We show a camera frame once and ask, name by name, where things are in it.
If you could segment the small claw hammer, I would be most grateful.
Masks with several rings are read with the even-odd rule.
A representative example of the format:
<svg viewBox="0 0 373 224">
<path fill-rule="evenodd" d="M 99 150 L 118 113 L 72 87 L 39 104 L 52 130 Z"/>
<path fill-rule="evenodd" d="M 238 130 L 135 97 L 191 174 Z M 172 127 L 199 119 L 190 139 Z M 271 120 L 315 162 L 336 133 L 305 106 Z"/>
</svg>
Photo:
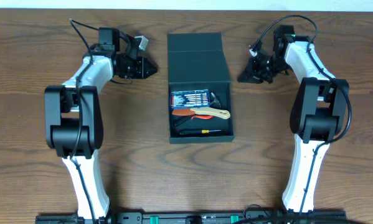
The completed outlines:
<svg viewBox="0 0 373 224">
<path fill-rule="evenodd" d="M 218 107 L 219 109 L 221 109 L 221 103 L 220 103 L 219 99 L 217 98 L 217 96 L 215 95 L 214 92 L 210 93 L 210 105 L 214 105 L 214 106 Z M 178 126 L 182 125 L 183 123 L 185 123 L 186 121 L 189 121 L 191 119 L 191 117 L 192 117 L 192 115 L 183 116 L 183 117 L 175 120 L 173 122 L 173 125 L 175 127 L 178 127 Z"/>
</svg>

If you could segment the orange scraper wooden handle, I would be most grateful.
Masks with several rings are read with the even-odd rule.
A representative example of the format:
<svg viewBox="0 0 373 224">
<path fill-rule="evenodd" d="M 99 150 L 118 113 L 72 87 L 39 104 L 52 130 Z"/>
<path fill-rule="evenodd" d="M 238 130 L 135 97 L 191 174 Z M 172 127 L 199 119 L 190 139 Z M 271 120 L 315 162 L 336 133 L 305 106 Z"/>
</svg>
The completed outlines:
<svg viewBox="0 0 373 224">
<path fill-rule="evenodd" d="M 229 119 L 231 117 L 229 111 L 215 109 L 211 107 L 174 109 L 172 111 L 172 115 L 176 115 L 176 116 L 190 116 L 190 115 L 195 115 L 195 114 L 215 116 L 221 119 Z"/>
</svg>

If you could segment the dark green gift box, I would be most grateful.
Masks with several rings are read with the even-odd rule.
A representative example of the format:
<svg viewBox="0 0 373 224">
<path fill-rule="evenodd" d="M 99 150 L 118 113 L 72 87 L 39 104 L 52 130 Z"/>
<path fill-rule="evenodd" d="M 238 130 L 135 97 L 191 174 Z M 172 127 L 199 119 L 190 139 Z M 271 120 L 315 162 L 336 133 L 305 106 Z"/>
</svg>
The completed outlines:
<svg viewBox="0 0 373 224">
<path fill-rule="evenodd" d="M 220 33 L 168 34 L 168 93 L 208 90 L 214 92 L 221 109 L 232 112 L 230 73 Z M 235 138 L 233 118 L 190 119 L 175 127 L 181 116 L 169 108 L 171 144 L 231 142 Z M 220 129 L 221 133 L 179 135 L 183 129 Z"/>
</svg>

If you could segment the blue precision screwdriver set case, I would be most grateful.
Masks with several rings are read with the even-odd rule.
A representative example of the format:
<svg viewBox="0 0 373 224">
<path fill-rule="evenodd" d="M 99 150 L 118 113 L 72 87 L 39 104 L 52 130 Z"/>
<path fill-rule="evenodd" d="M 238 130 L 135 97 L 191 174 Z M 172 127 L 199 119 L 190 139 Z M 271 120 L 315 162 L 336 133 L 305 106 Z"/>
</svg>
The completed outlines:
<svg viewBox="0 0 373 224">
<path fill-rule="evenodd" d="M 208 90 L 190 90 L 171 92 L 170 106 L 172 109 L 200 108 L 210 105 Z"/>
</svg>

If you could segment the red handled cutting pliers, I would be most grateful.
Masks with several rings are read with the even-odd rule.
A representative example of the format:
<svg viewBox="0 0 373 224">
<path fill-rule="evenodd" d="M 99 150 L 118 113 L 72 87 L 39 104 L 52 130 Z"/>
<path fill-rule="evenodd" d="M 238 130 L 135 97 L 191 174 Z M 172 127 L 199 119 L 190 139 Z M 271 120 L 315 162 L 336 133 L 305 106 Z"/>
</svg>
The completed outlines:
<svg viewBox="0 0 373 224">
<path fill-rule="evenodd" d="M 212 115 L 198 115 L 198 114 L 195 114 L 195 115 L 192 115 L 191 119 L 212 119 L 213 116 Z"/>
</svg>

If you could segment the black yellow screwdriver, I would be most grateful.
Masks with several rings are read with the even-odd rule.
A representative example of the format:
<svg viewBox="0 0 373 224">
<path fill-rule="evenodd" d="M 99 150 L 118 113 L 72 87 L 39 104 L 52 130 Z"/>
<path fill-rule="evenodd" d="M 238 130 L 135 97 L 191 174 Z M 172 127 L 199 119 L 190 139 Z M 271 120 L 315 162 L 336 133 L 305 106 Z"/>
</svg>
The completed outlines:
<svg viewBox="0 0 373 224">
<path fill-rule="evenodd" d="M 198 134 L 212 134 L 221 133 L 220 129 L 183 129 L 179 131 L 179 135 L 198 135 Z"/>
</svg>

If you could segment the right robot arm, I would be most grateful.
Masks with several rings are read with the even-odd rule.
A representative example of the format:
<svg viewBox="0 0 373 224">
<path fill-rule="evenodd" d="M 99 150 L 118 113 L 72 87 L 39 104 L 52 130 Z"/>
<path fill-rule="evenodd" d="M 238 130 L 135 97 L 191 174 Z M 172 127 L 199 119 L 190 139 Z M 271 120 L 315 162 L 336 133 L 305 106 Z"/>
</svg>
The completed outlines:
<svg viewBox="0 0 373 224">
<path fill-rule="evenodd" d="M 250 46 L 249 51 L 251 56 L 238 82 L 272 83 L 279 73 L 292 71 L 300 84 L 290 114 L 295 152 L 282 201 L 289 212 L 312 212 L 323 157 L 343 122 L 351 118 L 349 84 L 328 72 L 313 41 L 295 34 L 293 26 L 281 25 L 274 30 L 272 55 L 262 50 L 261 42 Z"/>
</svg>

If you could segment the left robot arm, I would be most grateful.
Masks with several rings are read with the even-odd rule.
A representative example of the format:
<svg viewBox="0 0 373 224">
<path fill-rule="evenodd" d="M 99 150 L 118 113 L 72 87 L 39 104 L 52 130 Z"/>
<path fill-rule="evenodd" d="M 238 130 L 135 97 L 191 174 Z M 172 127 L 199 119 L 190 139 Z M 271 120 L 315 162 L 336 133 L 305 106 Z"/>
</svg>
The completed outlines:
<svg viewBox="0 0 373 224">
<path fill-rule="evenodd" d="M 98 161 L 103 143 L 98 96 L 115 76 L 133 81 L 157 72 L 154 63 L 139 55 L 148 45 L 145 36 L 132 37 L 109 27 L 97 31 L 98 42 L 87 47 L 74 75 L 44 92 L 47 145 L 69 171 L 78 202 L 76 215 L 57 218 L 57 223 L 115 222 Z"/>
</svg>

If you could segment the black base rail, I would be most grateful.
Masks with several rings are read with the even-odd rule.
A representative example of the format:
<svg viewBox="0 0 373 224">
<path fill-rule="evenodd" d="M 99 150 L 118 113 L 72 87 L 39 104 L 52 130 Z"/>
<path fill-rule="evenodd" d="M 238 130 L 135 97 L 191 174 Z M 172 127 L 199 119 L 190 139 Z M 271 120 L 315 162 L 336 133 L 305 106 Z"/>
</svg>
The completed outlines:
<svg viewBox="0 0 373 224">
<path fill-rule="evenodd" d="M 345 220 L 344 211 L 315 211 L 304 213 L 302 220 L 295 220 L 292 213 L 280 210 L 249 210 L 247 212 L 227 213 L 109 213 L 100 217 L 96 223 L 116 224 L 210 224 L 236 223 L 249 220 L 250 223 L 333 223 L 335 219 Z"/>
</svg>

